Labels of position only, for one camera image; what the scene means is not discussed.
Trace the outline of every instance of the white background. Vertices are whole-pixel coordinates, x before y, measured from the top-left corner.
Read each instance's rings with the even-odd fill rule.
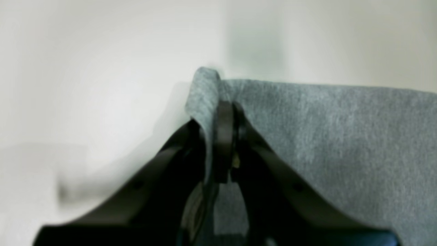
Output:
[[[0,0],[0,245],[114,192],[222,78],[437,92],[434,0]]]

